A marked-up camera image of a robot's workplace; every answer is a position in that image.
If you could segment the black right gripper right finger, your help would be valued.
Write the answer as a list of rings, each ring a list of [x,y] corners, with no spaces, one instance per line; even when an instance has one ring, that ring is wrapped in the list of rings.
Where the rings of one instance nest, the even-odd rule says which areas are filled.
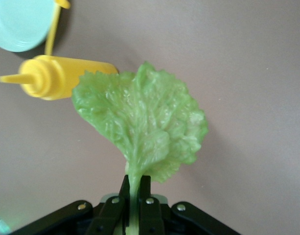
[[[151,194],[150,176],[142,176],[139,187],[139,234],[165,234],[160,202]]]

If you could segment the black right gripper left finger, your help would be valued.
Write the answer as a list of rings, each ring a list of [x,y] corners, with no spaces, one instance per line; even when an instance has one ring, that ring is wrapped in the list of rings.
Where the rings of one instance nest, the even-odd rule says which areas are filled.
[[[128,176],[124,176],[117,195],[109,196],[94,215],[88,229],[89,235],[124,235],[129,225],[130,184]]]

